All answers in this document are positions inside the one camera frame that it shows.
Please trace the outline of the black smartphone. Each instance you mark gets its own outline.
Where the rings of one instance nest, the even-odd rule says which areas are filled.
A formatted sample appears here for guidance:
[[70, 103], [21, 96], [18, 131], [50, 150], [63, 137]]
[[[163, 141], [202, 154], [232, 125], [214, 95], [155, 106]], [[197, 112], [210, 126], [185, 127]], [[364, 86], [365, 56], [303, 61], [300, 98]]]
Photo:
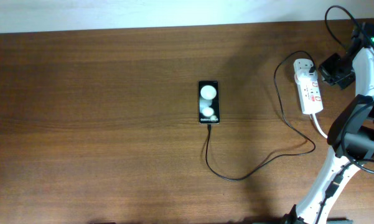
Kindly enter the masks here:
[[220, 123], [220, 91], [215, 80], [198, 82], [198, 104], [200, 124]]

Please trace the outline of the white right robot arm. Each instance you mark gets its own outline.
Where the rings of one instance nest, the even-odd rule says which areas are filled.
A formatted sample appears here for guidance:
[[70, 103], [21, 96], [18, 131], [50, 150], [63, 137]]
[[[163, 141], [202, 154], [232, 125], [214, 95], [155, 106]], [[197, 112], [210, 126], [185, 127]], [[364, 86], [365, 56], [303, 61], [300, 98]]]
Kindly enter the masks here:
[[357, 24], [346, 53], [355, 75], [355, 98], [332, 124], [328, 153], [309, 193], [282, 217], [282, 223], [326, 223], [349, 180], [374, 163], [374, 40], [367, 25]]

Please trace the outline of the white USB charger plug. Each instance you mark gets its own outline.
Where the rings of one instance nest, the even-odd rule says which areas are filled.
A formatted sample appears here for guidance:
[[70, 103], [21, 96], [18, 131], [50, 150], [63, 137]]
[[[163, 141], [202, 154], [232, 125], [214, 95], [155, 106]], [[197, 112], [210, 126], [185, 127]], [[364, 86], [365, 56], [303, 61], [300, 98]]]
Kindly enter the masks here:
[[316, 82], [318, 74], [315, 70], [311, 71], [310, 68], [302, 68], [295, 71], [294, 80], [298, 85], [306, 82]]

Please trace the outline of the white power strip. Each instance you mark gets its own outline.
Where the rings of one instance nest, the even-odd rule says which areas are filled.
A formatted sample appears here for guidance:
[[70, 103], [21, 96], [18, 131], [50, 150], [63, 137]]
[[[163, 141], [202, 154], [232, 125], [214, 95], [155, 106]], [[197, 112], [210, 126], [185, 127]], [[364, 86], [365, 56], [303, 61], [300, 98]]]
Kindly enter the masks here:
[[[302, 68], [310, 68], [311, 71], [315, 70], [314, 63], [309, 59], [296, 59], [293, 63], [294, 73], [296, 70]], [[317, 114], [323, 110], [322, 97], [319, 90], [318, 79], [316, 82], [306, 82], [302, 85], [297, 85], [301, 110], [303, 114]]]

